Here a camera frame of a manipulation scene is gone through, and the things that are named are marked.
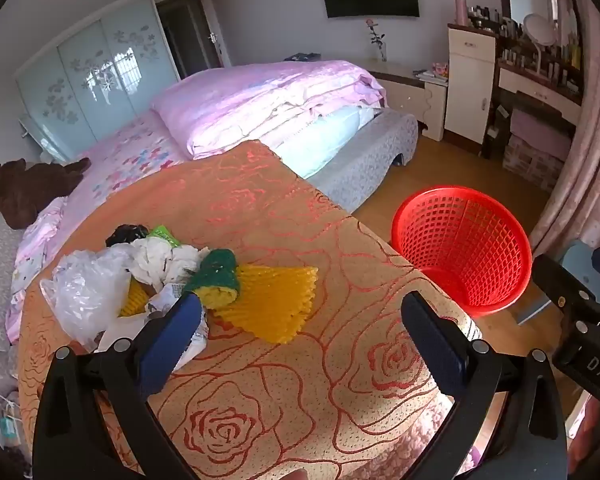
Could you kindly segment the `clear plastic bag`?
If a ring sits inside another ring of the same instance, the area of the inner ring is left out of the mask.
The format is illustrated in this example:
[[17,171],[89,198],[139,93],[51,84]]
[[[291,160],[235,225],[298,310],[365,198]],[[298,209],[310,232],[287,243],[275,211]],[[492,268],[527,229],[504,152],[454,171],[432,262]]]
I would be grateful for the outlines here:
[[51,278],[40,281],[43,297],[62,330],[87,351],[118,317],[128,298],[135,249],[117,244],[100,252],[76,250],[60,258]]

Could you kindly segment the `printed plastic wrapper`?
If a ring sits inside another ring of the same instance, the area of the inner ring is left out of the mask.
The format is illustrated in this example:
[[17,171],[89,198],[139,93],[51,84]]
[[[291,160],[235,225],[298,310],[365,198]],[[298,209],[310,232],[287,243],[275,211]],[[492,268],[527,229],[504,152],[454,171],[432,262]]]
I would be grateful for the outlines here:
[[184,294],[181,284],[169,284],[149,301],[148,347],[143,366],[168,374],[180,370],[207,347],[206,312],[195,294]]

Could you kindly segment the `white tissue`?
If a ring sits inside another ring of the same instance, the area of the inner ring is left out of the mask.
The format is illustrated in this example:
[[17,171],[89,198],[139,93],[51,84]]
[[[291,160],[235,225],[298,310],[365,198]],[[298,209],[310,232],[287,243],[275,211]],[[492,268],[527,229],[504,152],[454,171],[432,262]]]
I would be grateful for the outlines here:
[[173,247],[161,237],[139,238],[130,244],[132,262],[129,270],[135,281],[160,292],[169,284],[185,284],[197,273],[211,250],[190,245]]

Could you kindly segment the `black plastic bag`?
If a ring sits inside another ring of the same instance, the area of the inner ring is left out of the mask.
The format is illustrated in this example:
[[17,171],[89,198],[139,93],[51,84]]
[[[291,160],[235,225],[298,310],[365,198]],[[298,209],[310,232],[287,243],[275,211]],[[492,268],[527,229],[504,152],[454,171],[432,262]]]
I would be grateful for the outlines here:
[[118,226],[114,230],[110,237],[106,238],[106,246],[112,247],[117,244],[129,244],[134,242],[134,240],[145,238],[148,233],[149,230],[146,226],[142,226],[141,224],[122,224],[122,226]]

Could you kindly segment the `yellow foam fruit net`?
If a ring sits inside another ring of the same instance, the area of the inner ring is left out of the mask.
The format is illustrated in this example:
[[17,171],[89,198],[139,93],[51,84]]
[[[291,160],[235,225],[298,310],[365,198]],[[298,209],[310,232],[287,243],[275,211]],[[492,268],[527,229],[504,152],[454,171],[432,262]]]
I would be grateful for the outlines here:
[[214,314],[270,344],[292,341],[312,312],[318,269],[241,264],[236,275],[237,300]]

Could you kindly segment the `white paper bag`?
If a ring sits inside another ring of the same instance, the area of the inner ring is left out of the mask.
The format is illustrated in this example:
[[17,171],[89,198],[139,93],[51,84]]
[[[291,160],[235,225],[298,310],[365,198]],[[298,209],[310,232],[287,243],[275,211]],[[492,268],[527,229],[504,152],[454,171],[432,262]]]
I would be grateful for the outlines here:
[[149,313],[143,312],[132,316],[120,316],[112,322],[102,334],[96,352],[107,351],[118,339],[133,340],[148,322]]

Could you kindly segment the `green pea snack packet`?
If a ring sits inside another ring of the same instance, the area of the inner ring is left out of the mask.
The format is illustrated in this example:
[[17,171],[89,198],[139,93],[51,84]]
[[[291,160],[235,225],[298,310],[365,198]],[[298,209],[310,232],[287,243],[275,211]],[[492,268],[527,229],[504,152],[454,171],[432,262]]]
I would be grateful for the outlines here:
[[161,226],[156,226],[155,228],[150,230],[148,232],[147,236],[148,237],[157,237],[157,238],[160,238],[160,240],[165,240],[173,248],[181,246],[181,242],[163,224]]

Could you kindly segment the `pink curtain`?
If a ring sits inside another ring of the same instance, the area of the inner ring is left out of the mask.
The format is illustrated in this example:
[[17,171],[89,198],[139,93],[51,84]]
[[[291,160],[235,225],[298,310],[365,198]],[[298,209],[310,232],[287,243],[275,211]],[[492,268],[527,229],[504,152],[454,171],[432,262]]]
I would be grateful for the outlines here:
[[600,247],[600,11],[592,0],[577,4],[585,65],[582,110],[565,166],[529,235],[536,256],[556,256],[575,240]]

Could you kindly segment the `red plastic mesh basket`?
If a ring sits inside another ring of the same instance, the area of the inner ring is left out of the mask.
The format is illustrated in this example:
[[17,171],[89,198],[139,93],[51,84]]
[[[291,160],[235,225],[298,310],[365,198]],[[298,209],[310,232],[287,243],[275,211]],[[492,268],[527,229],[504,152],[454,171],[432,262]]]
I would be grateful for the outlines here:
[[472,318],[509,308],[530,282],[524,228],[500,202],[466,186],[434,186],[404,200],[390,243]]

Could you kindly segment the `orange rose pattern blanket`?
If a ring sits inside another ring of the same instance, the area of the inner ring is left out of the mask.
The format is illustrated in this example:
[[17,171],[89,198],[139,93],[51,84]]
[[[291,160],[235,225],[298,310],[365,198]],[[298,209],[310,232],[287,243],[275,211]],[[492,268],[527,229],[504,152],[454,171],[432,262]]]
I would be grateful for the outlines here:
[[442,422],[443,401],[400,319],[416,290],[476,336],[424,274],[248,141],[111,195],[62,250],[100,249],[122,223],[228,249],[238,299],[208,344],[150,400],[205,479],[396,479]]

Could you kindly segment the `white tall cabinet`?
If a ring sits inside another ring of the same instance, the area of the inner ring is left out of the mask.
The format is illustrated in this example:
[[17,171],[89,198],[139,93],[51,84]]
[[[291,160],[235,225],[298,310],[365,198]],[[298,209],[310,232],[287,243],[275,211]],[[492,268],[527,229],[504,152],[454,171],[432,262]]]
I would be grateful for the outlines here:
[[493,34],[449,24],[449,79],[444,128],[482,145],[495,73]]

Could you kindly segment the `pink floral bed sheet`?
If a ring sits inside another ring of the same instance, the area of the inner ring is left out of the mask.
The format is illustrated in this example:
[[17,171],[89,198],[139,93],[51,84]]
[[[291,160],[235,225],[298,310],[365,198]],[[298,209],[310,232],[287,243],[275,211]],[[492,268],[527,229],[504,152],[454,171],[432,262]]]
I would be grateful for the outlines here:
[[31,282],[56,257],[69,236],[107,198],[155,172],[187,162],[159,115],[150,110],[85,156],[91,167],[76,189],[52,200],[28,226],[18,247],[12,274],[12,299],[6,313],[6,335],[15,344],[20,335],[24,296]]

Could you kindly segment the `pink thermos bottle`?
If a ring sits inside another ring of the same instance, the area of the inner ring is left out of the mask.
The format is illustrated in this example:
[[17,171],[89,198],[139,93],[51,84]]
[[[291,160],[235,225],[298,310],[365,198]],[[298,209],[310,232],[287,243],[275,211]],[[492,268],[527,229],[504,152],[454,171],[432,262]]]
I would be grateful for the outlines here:
[[454,0],[455,4],[455,24],[458,26],[468,26],[468,7],[466,0]]

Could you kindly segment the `pink folded duvet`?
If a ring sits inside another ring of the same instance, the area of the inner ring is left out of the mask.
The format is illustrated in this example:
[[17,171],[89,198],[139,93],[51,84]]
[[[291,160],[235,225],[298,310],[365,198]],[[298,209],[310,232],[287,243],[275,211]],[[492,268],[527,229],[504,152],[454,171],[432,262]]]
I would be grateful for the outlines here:
[[151,103],[192,159],[263,140],[345,106],[379,108],[386,90],[347,61],[278,62],[212,68],[189,76]]

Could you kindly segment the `glass sliding door wardrobe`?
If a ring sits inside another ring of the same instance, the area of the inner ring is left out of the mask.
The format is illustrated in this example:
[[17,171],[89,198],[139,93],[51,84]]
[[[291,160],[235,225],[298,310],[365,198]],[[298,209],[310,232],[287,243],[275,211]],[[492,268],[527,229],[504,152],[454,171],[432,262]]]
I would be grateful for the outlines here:
[[146,112],[180,75],[155,0],[118,0],[50,40],[14,78],[24,134],[72,162]]

